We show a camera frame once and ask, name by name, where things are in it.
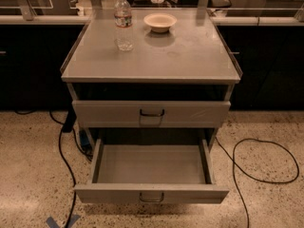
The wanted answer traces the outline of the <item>blue tape cross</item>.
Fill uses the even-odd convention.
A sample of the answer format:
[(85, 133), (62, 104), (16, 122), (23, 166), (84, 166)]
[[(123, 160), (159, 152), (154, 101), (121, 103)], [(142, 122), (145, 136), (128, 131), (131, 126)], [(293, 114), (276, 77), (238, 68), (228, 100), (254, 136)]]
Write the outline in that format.
[[(68, 223), (66, 224), (66, 228), (71, 228), (74, 223), (80, 218), (79, 215), (72, 215)], [(46, 220), (46, 224), (48, 228), (60, 228), (53, 217), (48, 217)]]

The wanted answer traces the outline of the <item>clear plastic water bottle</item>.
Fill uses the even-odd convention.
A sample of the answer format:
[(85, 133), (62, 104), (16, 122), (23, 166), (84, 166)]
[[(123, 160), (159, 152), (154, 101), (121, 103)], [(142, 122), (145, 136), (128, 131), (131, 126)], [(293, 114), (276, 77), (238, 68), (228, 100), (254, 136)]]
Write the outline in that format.
[(133, 23), (131, 6), (127, 0), (117, 0), (114, 7), (116, 44), (119, 50), (133, 49)]

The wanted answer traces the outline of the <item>grey top drawer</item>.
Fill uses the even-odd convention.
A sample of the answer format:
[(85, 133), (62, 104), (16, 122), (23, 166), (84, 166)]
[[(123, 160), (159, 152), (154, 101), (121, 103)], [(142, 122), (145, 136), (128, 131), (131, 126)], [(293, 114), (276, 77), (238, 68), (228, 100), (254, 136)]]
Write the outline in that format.
[(229, 102), (80, 101), (72, 102), (82, 127), (220, 127)]

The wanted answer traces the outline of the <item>white counter ledge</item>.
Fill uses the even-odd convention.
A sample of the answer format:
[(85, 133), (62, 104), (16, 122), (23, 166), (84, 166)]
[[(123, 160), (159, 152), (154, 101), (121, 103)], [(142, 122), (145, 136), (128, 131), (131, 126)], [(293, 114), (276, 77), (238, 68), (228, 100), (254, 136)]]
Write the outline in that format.
[[(78, 25), (90, 20), (90, 16), (39, 15), (32, 21), (26, 21), (22, 15), (0, 15), (1, 25)], [(211, 20), (219, 26), (304, 27), (304, 22), (293, 17), (212, 17)]]

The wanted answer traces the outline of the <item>blue power strip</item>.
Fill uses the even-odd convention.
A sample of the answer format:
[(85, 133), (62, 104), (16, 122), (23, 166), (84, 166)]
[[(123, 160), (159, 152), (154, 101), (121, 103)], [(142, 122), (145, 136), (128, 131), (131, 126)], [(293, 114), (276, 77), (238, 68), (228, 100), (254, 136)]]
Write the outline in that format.
[(91, 145), (89, 143), (88, 137), (84, 130), (79, 131), (79, 140), (80, 140), (80, 146), (84, 152), (88, 152), (91, 150)]

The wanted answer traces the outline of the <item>beige paper bowl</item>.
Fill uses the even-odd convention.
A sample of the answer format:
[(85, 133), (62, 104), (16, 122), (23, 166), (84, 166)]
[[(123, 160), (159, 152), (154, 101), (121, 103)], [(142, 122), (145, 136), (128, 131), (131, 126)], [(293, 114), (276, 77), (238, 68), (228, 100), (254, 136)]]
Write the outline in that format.
[(177, 23), (177, 18), (167, 13), (152, 13), (143, 18), (143, 21), (157, 33), (164, 33), (170, 30)]

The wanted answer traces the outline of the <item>grey drawer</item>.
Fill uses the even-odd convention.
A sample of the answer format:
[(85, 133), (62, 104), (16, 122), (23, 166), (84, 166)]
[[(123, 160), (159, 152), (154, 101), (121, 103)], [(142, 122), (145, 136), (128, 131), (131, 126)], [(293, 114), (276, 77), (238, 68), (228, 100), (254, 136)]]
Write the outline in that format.
[(220, 127), (229, 102), (80, 101), (72, 102), (82, 127)]
[(74, 187), (85, 203), (221, 203), (205, 140), (197, 145), (96, 142), (90, 178)]

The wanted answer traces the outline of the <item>grey metal drawer cabinet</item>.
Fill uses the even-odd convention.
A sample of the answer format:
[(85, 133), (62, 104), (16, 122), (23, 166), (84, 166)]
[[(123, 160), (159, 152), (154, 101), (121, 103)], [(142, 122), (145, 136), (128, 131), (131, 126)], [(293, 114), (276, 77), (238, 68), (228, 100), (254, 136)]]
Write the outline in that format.
[[(154, 9), (134, 9), (134, 47), (120, 51), (114, 43), (111, 10), (100, 10), (83, 29), (77, 46), (63, 67), (72, 102), (80, 101), (204, 101), (229, 102), (241, 77), (238, 63), (209, 18), (195, 9), (171, 9), (177, 23), (156, 33), (143, 21)], [(100, 130), (153, 131), (161, 127), (82, 127), (89, 143)], [(196, 129), (213, 143), (219, 127)]]

